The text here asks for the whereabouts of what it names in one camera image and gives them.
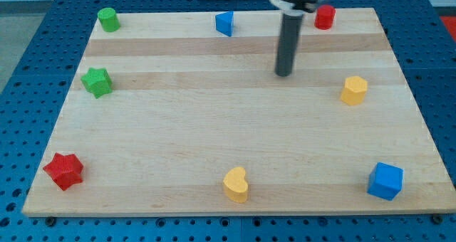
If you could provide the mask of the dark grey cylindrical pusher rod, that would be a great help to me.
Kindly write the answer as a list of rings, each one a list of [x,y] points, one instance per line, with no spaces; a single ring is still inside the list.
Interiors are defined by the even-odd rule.
[[[292,73],[303,17],[282,14],[274,71],[280,77]]]

